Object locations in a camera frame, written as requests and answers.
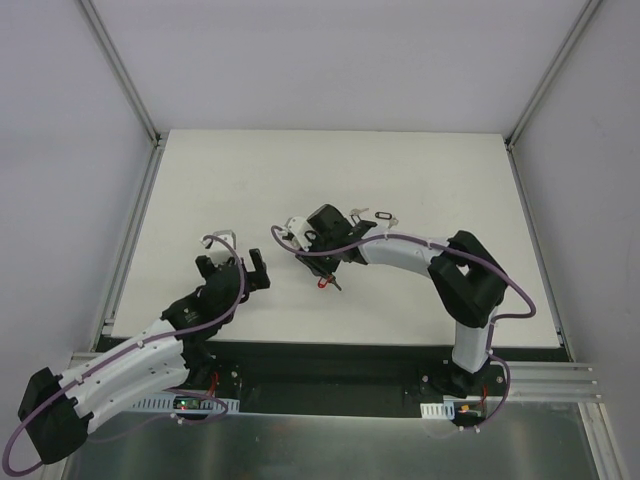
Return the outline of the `red tag key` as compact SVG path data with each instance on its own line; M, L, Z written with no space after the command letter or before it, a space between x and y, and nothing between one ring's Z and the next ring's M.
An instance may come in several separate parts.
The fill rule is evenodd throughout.
M320 277L318 279L317 287L319 289L326 289L329 286L333 286L338 291L342 291L342 287L338 284L335 276L329 275L327 277Z

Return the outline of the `red handled key organizer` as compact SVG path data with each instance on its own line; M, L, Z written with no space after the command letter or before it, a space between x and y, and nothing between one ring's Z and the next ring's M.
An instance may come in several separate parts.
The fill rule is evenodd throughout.
M310 269L311 273L331 283L337 271L340 261L333 257L304 257L302 262Z

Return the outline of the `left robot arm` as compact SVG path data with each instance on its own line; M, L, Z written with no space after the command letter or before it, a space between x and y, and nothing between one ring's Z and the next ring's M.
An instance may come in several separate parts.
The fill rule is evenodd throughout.
M55 374L32 374L18 408L42 465L78 450L102 424L148 394L178 387L204 387L211 377L205 344L233 320L252 292L271 282L259 250L249 252L248 270L236 254L221 263L196 259L204 283L174 301L140 334L92 360Z

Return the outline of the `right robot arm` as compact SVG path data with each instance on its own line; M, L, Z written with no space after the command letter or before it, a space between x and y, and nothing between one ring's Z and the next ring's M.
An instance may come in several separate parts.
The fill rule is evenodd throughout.
M308 218L290 218L286 227L285 238L307 253L296 259L329 283L335 282L342 263L391 266L430 279L456 322L451 359L443 372L431 376L433 388L465 398L484 385L489 323L504 300L506 282L484 264L453 253L458 250L494 264L473 234L459 231L445 241L445 250L439 250L424 239L413 243L406 234L393 233L376 221L350 221L330 204Z

